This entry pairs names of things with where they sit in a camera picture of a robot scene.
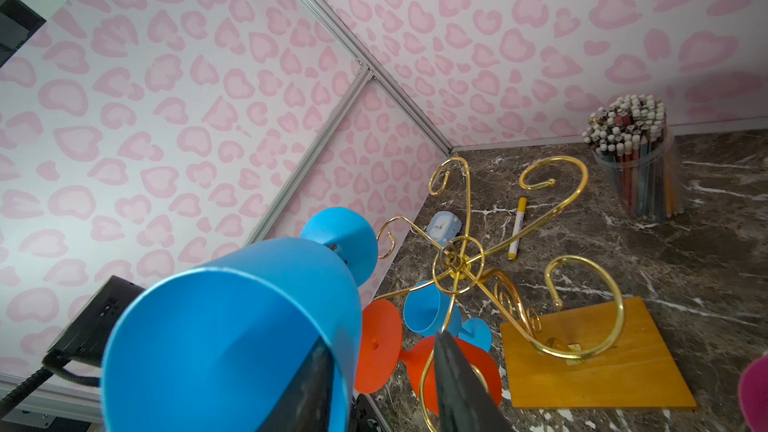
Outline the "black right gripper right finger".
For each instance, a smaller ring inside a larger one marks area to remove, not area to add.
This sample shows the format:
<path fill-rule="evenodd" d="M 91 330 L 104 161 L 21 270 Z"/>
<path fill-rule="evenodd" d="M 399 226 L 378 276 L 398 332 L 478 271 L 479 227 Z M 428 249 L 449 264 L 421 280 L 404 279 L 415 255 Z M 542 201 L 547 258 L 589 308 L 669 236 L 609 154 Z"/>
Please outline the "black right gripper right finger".
<path fill-rule="evenodd" d="M 439 431 L 512 431 L 490 394 L 448 332 L 435 336 L 434 371 Z"/>

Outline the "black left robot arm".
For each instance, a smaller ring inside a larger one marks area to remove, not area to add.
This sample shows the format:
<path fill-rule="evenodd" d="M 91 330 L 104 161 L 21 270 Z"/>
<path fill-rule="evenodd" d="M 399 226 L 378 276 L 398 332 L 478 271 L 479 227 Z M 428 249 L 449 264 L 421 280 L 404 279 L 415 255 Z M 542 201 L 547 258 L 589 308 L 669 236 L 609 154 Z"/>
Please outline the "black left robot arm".
<path fill-rule="evenodd" d="M 54 340 L 43 364 L 64 366 L 74 361 L 100 367 L 118 319 L 144 291 L 126 279 L 110 277 Z"/>

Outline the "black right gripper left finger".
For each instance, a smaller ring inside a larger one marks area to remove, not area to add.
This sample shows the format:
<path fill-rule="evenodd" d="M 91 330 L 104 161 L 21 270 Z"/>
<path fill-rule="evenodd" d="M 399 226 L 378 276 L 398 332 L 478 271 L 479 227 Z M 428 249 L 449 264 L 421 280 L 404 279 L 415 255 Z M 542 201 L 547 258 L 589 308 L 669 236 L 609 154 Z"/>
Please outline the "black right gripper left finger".
<path fill-rule="evenodd" d="M 335 361 L 325 341 L 300 340 L 266 356 L 259 431 L 327 431 L 332 418 Z"/>

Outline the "blue wine glass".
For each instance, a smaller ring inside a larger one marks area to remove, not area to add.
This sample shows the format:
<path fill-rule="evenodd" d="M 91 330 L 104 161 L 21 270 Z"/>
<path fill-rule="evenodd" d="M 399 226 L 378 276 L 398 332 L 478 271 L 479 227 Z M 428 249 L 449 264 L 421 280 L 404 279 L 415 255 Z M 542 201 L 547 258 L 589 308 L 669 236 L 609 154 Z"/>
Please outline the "blue wine glass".
<path fill-rule="evenodd" d="M 434 336 L 444 325 L 448 312 L 451 319 L 446 330 L 469 344 L 489 352 L 492 334 L 480 318 L 465 319 L 457 305 L 449 309 L 451 298 L 432 284 L 410 292 L 405 300 L 403 318 L 408 329 L 422 337 Z"/>
<path fill-rule="evenodd" d="M 330 208 L 166 278 L 123 312 L 102 361 L 110 431 L 259 431 L 266 356 L 322 338 L 335 361 L 327 431 L 348 426 L 362 337 L 359 287 L 378 260 L 358 213 Z"/>

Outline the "pink wine glass back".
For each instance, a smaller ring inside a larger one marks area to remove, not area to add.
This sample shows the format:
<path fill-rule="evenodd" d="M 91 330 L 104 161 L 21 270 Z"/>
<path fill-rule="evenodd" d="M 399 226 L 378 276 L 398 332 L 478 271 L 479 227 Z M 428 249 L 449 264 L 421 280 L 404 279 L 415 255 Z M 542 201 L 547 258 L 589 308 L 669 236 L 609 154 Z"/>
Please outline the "pink wine glass back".
<path fill-rule="evenodd" d="M 764 355 L 742 373 L 738 385 L 741 412 L 751 431 L 768 431 L 768 356 Z"/>

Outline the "blue wine glass front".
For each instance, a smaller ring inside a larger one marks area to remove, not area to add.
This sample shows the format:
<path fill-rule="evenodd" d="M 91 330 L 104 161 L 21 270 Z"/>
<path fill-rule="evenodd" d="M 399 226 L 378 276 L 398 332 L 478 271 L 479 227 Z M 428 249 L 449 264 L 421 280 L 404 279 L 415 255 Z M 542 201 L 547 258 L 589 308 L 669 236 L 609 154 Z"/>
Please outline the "blue wine glass front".
<path fill-rule="evenodd" d="M 327 431 L 348 426 L 362 337 L 359 287 L 378 260 L 358 213 L 330 208 L 166 278 L 123 312 L 102 361 L 110 431 L 259 431 L 266 356 L 322 338 L 335 361 Z"/>

